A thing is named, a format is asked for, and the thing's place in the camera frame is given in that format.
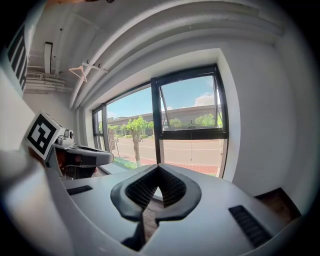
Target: white hanger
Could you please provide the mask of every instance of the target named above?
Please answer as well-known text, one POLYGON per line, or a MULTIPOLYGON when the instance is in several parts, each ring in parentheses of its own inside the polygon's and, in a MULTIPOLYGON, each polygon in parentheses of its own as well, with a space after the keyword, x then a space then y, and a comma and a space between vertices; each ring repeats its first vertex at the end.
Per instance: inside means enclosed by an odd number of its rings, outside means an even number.
POLYGON ((69 71, 71 71, 72 73, 74 73, 77 77, 83 79, 85 82, 88 82, 88 81, 87 81, 87 78, 86 78, 86 75, 85 75, 85 72, 84 72, 84 66, 83 66, 83 65, 81 65, 81 66, 79 66, 79 67, 71 67, 71 68, 69 68, 69 71), (73 70, 81 70, 81 72, 82 72, 82 77, 79 76, 78 74, 76 74, 75 72, 73 72, 73 70))

